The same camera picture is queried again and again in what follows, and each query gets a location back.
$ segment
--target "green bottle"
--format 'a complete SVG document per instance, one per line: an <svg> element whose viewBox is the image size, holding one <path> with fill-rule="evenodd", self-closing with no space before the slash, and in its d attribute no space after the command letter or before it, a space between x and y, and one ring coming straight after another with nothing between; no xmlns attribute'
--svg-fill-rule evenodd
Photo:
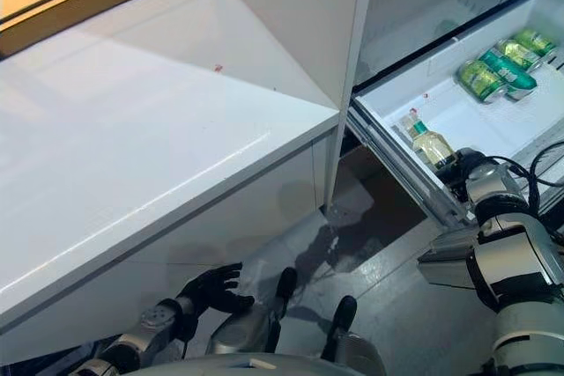
<svg viewBox="0 0 564 376"><path fill-rule="evenodd" d="M537 88L535 78L527 74L519 65L504 56L497 48L488 49L480 58L491 70L508 83L508 96L520 100Z"/></svg>

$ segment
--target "refrigerator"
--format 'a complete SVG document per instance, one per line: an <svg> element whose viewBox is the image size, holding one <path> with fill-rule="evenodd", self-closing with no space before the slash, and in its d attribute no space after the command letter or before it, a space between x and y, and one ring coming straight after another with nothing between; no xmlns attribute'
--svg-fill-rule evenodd
<svg viewBox="0 0 564 376"><path fill-rule="evenodd" d="M564 138L564 51L531 74L538 88L520 101L481 103L456 81L463 63L525 27L562 45L564 0L368 2L347 127L447 232L472 226L474 216L413 151L401 120L415 108L455 151L472 148L528 167ZM543 158L539 176L560 181L563 156L559 149ZM540 213L554 213L562 189L540 190Z"/></svg>

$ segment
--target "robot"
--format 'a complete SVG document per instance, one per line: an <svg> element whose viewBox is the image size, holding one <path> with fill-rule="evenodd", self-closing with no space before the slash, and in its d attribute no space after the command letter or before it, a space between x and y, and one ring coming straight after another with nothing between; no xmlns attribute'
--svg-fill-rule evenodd
<svg viewBox="0 0 564 376"><path fill-rule="evenodd" d="M465 197L479 232L467 242L447 237L419 258L433 284L473 288L497 313L493 356L484 376L564 373L564 249L553 241L510 172L475 151L460 151L458 161L440 175ZM175 299L165 299L141 316L99 357L81 365L76 376L180 376L250 374L384 375L376 348L349 332L356 301L344 297L335 312L321 358L276 354L280 322L296 287L295 269L281 275L270 306L231 292L241 264L210 270ZM150 367L155 354L178 338L187 343L208 308L231 316L211 336L206 355Z"/></svg>

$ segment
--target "bottle label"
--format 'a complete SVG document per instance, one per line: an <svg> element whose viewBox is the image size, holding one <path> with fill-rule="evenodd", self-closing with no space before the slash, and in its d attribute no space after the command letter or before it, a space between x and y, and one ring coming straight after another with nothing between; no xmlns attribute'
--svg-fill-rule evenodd
<svg viewBox="0 0 564 376"><path fill-rule="evenodd" d="M418 134L424 134L428 131L427 127L422 121L415 122L415 125L413 125L413 127L415 128Z"/></svg>

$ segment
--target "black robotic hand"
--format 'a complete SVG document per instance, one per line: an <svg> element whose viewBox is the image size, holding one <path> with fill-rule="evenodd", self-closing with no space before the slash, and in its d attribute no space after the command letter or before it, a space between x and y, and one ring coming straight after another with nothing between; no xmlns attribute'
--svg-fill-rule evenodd
<svg viewBox="0 0 564 376"><path fill-rule="evenodd" d="M208 270L188 282L178 297L190 299L196 317L202 315L209 307L224 313L241 313L255 303L253 297L229 291L239 286L236 279L239 278L242 267L242 263L235 263Z"/></svg>

